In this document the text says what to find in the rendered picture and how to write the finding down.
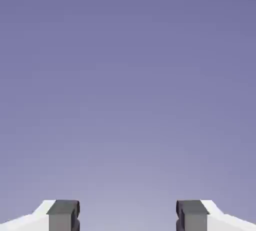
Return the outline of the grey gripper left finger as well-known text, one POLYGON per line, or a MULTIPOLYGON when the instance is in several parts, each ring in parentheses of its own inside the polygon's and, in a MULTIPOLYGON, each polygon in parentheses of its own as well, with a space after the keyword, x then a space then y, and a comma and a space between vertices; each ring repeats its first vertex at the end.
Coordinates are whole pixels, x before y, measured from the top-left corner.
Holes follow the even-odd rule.
POLYGON ((80 231, 80 202, 43 200, 31 214, 0 223, 0 231, 80 231))

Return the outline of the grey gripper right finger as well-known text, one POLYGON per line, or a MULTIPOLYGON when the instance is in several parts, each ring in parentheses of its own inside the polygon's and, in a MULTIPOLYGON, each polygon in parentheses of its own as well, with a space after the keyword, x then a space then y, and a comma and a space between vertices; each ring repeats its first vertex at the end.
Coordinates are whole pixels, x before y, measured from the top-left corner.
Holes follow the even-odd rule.
POLYGON ((177 200, 176 231, 256 231, 256 224, 222 212, 209 199, 177 200))

